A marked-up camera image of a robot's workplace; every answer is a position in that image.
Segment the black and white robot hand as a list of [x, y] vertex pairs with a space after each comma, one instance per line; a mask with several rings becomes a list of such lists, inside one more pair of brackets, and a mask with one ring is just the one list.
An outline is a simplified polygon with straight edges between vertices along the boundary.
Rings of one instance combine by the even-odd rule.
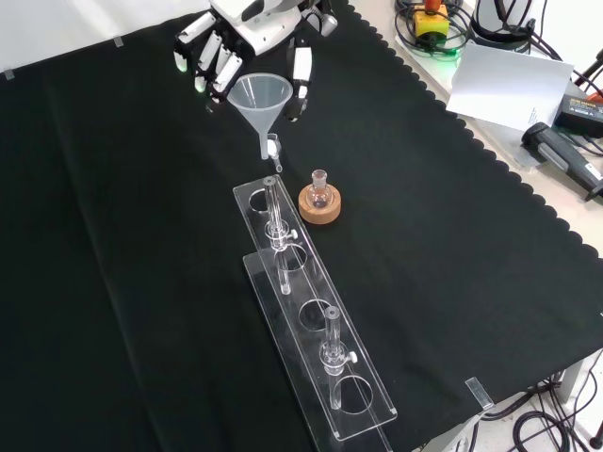
[[211, 1], [176, 34], [173, 58], [179, 72], [194, 77], [195, 89], [219, 104], [246, 66], [284, 45], [293, 87], [285, 116], [296, 121], [307, 107], [313, 72], [305, 29], [327, 37], [337, 26], [329, 1]]

